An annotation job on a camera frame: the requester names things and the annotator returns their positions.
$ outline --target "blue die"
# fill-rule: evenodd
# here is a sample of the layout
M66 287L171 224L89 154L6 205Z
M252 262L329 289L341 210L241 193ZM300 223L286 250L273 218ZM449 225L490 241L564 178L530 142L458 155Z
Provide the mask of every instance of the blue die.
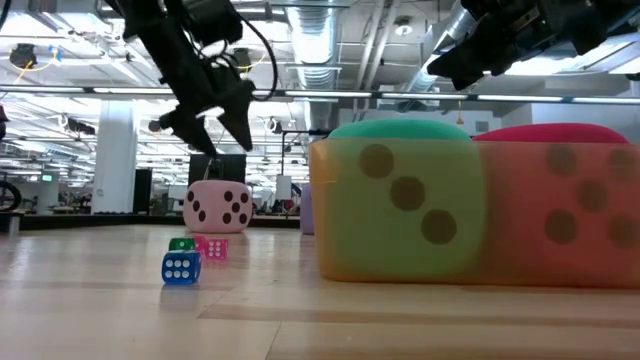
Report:
M173 250L162 259L162 280L172 285L190 285L198 281L202 260L193 250Z

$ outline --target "green die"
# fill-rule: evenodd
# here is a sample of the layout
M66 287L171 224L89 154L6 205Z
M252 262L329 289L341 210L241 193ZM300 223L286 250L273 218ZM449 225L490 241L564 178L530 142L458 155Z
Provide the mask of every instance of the green die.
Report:
M463 131L428 120L361 122L311 154L323 274L428 282L473 267L486 195L480 155Z
M169 251L172 250L195 250L196 241L193 238L173 238L169 241Z

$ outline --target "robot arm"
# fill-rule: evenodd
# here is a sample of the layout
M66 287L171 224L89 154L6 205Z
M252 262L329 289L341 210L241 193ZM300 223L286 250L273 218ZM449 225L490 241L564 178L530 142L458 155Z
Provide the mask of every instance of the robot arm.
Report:
M628 30L640 12L640 0L462 0L462 6L478 21L475 31L427 67L452 79L456 90L563 43L583 55Z
M234 61L220 55L205 58L200 49L218 41L232 44L242 38L242 21L228 0L106 0L125 19L126 40L138 37L158 66L161 83L169 85L179 105L162 115L150 129L172 128L180 139L214 157L215 148L204 128L202 113L215 106L224 109L222 125L245 150L251 150L247 111L255 85L242 80ZM272 63L273 51L261 37ZM212 66L223 60L226 66ZM278 77L274 65L274 85Z

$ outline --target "purple object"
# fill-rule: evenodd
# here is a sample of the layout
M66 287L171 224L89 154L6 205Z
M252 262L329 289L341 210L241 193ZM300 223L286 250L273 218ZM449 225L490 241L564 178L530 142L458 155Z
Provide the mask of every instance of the purple object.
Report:
M300 230L305 235L313 235L313 208L311 207L311 184L302 185L300 200Z

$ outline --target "black cable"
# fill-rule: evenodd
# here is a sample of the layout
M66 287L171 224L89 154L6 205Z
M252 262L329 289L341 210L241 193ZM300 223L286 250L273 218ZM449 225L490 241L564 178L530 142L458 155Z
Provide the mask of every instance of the black cable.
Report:
M4 26L7 17L9 16L9 9L11 8L11 0L4 0L4 6L2 7L2 15L0 15L0 30Z
M276 62L276 55L273 53L273 49L271 48L271 45L269 45L269 41L264 37L264 35L262 35L262 33L260 33L260 31L258 31L258 29L256 29L256 27L253 26L253 24L251 24L247 19L245 19L242 15L240 15L240 13L236 11L236 14L240 18L240 20L242 20L245 24L247 24L247 26L251 29L251 31L253 31L256 34L256 36L260 38L260 41L262 41L262 43L264 44L264 47L267 50L267 53L269 54L269 59L271 60L271 68L273 69L273 82L271 83L271 89L269 89L269 94L267 94L267 96L262 98L257 97L255 95L251 95L251 97L255 101L269 101L269 99L271 99L273 95L276 93L276 89L278 87L278 63Z

